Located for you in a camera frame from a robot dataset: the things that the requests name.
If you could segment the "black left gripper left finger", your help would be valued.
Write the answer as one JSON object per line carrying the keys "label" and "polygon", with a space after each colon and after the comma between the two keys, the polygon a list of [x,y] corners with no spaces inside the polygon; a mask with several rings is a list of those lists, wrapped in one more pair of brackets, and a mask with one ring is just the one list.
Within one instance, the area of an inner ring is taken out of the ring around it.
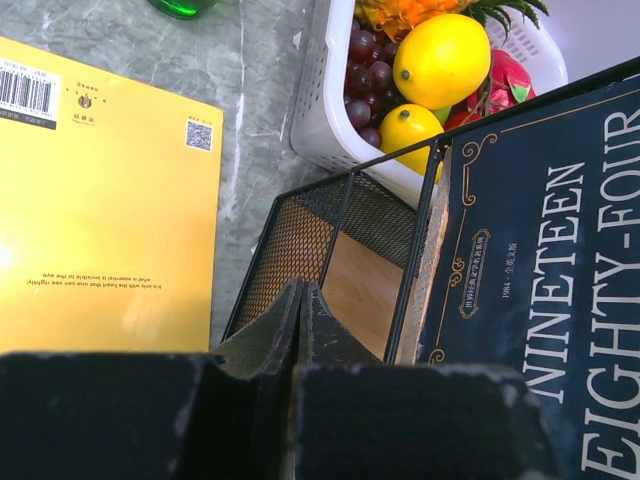
{"label": "black left gripper left finger", "polygon": [[303,283],[209,353],[1,359],[5,479],[275,479]]}

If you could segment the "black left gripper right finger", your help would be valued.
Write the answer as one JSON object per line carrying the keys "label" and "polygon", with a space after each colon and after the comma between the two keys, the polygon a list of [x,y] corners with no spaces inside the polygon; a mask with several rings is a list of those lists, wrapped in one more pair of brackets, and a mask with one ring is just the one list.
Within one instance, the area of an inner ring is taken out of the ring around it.
{"label": "black left gripper right finger", "polygon": [[294,377],[298,479],[558,479],[539,402],[514,370],[388,365],[304,287]]}

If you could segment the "dark blue paperback book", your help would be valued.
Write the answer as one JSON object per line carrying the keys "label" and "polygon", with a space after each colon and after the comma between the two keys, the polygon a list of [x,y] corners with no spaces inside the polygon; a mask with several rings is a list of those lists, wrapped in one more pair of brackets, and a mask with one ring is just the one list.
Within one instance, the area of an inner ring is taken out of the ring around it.
{"label": "dark blue paperback book", "polygon": [[639,475],[639,80],[451,141],[416,361],[439,477]]}

